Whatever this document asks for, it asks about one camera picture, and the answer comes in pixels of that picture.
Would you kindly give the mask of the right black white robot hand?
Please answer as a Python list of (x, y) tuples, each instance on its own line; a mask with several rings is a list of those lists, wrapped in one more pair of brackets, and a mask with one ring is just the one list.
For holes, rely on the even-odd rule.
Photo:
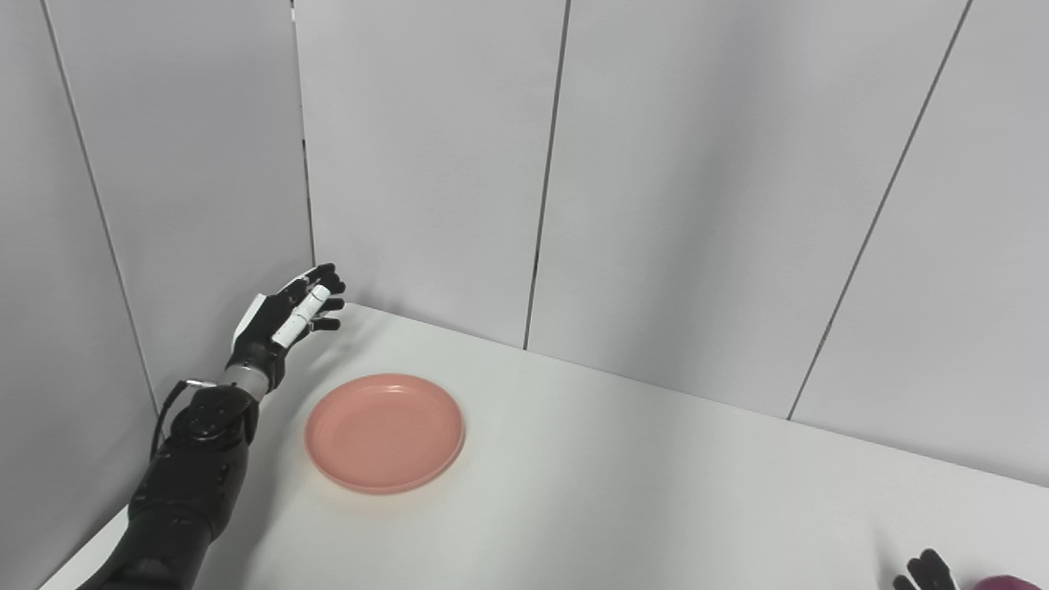
[(894, 576), (892, 589), (896, 590), (957, 590), (951, 568), (941, 554), (926, 548), (906, 563), (906, 573)]

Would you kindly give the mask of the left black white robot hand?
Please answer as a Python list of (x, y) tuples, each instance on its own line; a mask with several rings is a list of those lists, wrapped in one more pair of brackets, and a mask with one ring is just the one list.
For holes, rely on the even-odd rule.
[(284, 381), (293, 345), (315, 332), (337, 331), (331, 314), (345, 305), (346, 285), (335, 264), (315, 266), (271, 295), (258, 294), (237, 324), (222, 384), (261, 400)]

